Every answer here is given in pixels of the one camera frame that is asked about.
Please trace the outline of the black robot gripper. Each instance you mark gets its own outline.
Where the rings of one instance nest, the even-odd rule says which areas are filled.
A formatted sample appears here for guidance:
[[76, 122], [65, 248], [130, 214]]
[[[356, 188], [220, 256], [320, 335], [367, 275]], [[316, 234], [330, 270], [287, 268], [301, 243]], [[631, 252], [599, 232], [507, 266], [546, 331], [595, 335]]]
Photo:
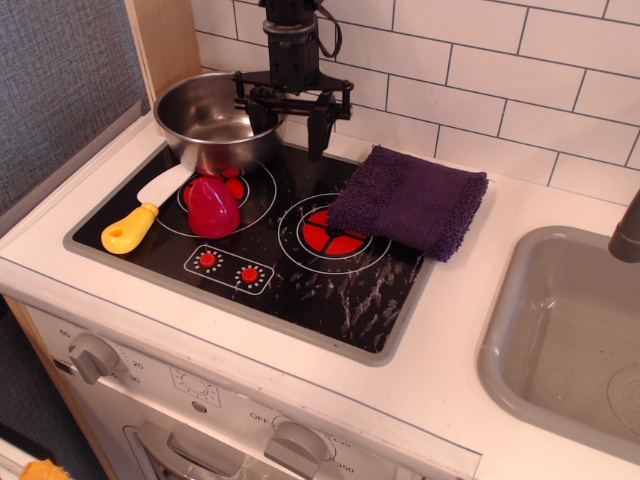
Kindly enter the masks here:
[[329, 144], [334, 120], [351, 118], [353, 83], [320, 71], [324, 51], [316, 24], [265, 24], [269, 69], [236, 72], [235, 106], [245, 110], [255, 134], [278, 124], [278, 114], [309, 116], [308, 153], [317, 161]]

